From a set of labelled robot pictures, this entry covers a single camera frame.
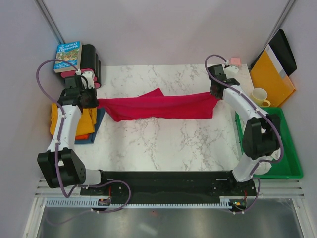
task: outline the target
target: blue cloth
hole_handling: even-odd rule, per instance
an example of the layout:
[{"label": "blue cloth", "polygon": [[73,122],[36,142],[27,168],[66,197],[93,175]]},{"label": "blue cloth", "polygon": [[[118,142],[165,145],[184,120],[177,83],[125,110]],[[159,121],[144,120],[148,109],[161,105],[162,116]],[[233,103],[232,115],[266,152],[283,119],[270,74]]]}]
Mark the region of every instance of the blue cloth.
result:
[{"label": "blue cloth", "polygon": [[90,133],[89,138],[86,140],[75,140],[75,145],[84,145],[84,144],[92,144],[95,141],[97,131],[100,127],[100,124],[104,118],[106,110],[104,108],[97,109],[97,122],[95,124],[95,132]]}]

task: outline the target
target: mug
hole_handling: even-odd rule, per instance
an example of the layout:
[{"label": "mug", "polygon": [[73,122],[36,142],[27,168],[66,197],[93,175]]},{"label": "mug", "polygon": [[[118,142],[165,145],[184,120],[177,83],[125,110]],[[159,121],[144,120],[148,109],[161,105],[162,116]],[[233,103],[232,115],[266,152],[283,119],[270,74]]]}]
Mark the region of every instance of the mug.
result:
[{"label": "mug", "polygon": [[267,92],[263,88],[253,89],[250,98],[255,102],[259,107],[268,108],[271,106],[271,102],[267,100]]}]

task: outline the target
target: blue book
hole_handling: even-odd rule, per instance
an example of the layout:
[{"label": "blue book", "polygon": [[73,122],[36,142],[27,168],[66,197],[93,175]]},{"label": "blue book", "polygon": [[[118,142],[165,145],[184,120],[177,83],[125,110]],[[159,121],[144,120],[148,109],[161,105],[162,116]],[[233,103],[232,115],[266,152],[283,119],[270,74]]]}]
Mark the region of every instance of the blue book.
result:
[{"label": "blue book", "polygon": [[[82,44],[80,43],[80,41],[60,44],[57,47],[56,59],[65,60],[67,62],[70,62],[77,68],[80,68],[81,48]],[[55,62],[55,73],[62,73],[72,70],[74,70],[74,68],[67,63],[58,61]]]}]

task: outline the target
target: pink sticky note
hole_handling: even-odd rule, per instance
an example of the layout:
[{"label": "pink sticky note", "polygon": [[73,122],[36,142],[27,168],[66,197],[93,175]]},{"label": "pink sticky note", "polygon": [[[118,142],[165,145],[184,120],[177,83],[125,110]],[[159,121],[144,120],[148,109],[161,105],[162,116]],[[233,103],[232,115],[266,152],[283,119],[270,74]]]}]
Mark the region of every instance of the pink sticky note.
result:
[{"label": "pink sticky note", "polygon": [[241,66],[241,60],[238,57],[231,57],[230,58],[230,64],[234,65],[234,66],[237,66],[237,67],[240,67]]}]

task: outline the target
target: white marble surface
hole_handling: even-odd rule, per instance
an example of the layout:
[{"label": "white marble surface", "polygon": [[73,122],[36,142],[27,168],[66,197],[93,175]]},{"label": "white marble surface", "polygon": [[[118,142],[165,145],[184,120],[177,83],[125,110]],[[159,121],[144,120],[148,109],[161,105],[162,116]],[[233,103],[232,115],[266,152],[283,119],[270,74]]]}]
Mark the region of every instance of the white marble surface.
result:
[{"label": "white marble surface", "polygon": [[[235,77],[253,89],[243,65]],[[160,88],[164,95],[209,91],[203,65],[103,67],[99,98],[137,97]],[[106,113],[94,144],[75,145],[88,169],[116,171],[221,171],[238,163],[232,108],[219,101],[212,119],[139,119],[114,122]]]}]

